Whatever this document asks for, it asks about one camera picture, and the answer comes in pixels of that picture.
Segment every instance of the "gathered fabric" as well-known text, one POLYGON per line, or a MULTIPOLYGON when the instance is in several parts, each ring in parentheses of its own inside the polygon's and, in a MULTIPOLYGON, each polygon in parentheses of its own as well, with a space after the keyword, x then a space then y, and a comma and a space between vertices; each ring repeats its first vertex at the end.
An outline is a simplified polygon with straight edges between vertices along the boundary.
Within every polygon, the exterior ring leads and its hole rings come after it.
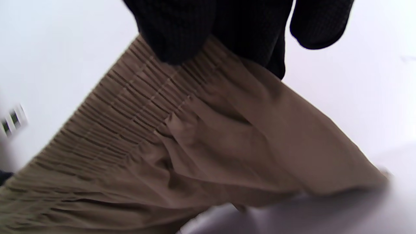
POLYGON ((328 117, 213 36, 181 66, 138 36, 0 188, 0 232, 175 233, 211 206, 385 181, 328 117))

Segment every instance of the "shirred fabric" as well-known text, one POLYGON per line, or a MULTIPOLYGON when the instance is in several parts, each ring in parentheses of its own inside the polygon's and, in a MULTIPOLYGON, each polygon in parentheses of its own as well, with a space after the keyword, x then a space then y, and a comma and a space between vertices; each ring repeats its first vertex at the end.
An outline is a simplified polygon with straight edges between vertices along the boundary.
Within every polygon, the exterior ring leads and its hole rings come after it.
POLYGON ((385 181, 329 118, 214 37, 171 66, 138 36, 0 188, 0 232, 175 233, 215 205, 385 181))

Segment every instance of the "tan fabric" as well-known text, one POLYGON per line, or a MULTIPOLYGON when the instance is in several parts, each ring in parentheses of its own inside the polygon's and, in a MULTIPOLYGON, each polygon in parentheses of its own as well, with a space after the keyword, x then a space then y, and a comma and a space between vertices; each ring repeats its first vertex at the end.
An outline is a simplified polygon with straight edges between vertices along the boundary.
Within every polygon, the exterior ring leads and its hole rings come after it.
POLYGON ((216 39, 172 67, 139 36, 0 188, 0 233, 175 233, 213 205, 384 181, 330 119, 216 39))

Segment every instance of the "white background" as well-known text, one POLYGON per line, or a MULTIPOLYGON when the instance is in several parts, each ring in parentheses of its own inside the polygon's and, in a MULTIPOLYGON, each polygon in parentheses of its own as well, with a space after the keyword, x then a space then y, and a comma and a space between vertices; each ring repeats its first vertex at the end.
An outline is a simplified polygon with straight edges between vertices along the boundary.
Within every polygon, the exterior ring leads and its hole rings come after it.
MULTIPOLYGON (((325 50, 287 35, 284 81, 397 173, 382 216, 351 233, 416 233, 416 61, 406 60, 416 57, 415 9, 415 0, 356 0, 344 36, 325 50), (409 205, 396 214, 395 202, 409 205)), ((0 168, 17 170, 39 152, 136 34, 120 0, 0 0, 0 116, 21 104, 28 118, 1 142, 0 168)))

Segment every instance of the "black knit sleeve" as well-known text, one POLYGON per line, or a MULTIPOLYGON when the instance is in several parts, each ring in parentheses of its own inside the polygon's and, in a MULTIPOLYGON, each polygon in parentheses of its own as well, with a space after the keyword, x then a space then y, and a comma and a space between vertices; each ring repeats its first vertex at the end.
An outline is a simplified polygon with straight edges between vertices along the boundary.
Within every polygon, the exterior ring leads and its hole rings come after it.
POLYGON ((290 32, 299 44, 317 50, 344 34, 354 0, 297 0, 290 32))
POLYGON ((159 59, 179 65, 195 56, 215 20, 215 0, 124 0, 159 59))

